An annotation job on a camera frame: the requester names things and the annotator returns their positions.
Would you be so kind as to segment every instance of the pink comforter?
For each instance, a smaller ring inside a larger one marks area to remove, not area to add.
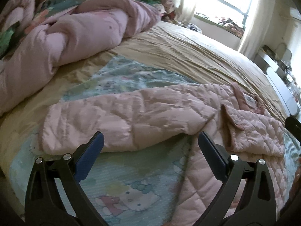
[[[258,97],[244,95],[235,86],[176,85],[57,103],[49,108],[41,128],[40,149],[51,155],[73,153],[96,131],[104,134],[103,152],[136,151],[179,133],[194,135],[171,226],[193,225],[221,186],[198,146],[200,131],[242,160],[264,159],[277,212],[284,205],[283,126]],[[227,216],[234,212],[244,184],[242,181]]]
[[[1,30],[16,21],[22,29],[28,26],[35,3],[10,0],[0,14]],[[25,37],[12,57],[2,59],[0,116],[43,88],[59,66],[112,49],[122,38],[148,30],[158,21],[154,7],[134,0],[87,0],[48,18]]]

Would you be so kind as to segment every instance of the light blue bedsheet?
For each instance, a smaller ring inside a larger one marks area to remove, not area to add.
[[[116,56],[88,81],[70,88],[61,101],[176,84],[196,82],[168,70]],[[39,156],[46,160],[59,158],[33,150],[38,141],[38,129],[37,126],[22,144],[10,167],[9,180],[22,204],[35,159]],[[290,188],[300,145],[288,133],[284,141]],[[100,154],[81,186],[109,225],[161,226],[173,214],[190,146],[191,137],[179,135],[138,152]],[[57,184],[68,212],[74,215],[61,183]]]

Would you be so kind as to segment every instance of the window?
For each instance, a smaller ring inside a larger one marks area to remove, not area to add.
[[[197,13],[210,18],[230,18],[238,25],[245,25],[252,0],[199,0]]]

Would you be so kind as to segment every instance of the metal screw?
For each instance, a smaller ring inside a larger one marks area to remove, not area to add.
[[[37,164],[40,164],[42,161],[43,161],[43,159],[41,157],[39,157],[39,158],[36,159],[36,163]]]
[[[72,157],[71,154],[65,154],[63,158],[64,158],[64,160],[68,161],[71,159],[71,157]]]
[[[239,159],[237,155],[231,155],[230,158],[233,161],[238,161],[238,159]]]
[[[259,160],[259,163],[260,163],[261,165],[264,165],[264,164],[265,164],[265,160],[260,159],[260,160]]]

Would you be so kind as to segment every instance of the blue gripper pad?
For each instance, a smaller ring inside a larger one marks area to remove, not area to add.
[[[215,144],[205,132],[199,134],[198,144],[215,178],[225,182],[228,179],[228,153],[225,148]]]
[[[104,146],[103,134],[101,132],[96,132],[90,141],[83,146],[86,146],[86,148],[84,147],[85,150],[75,164],[74,178],[77,182],[86,179],[96,158],[100,154]]]

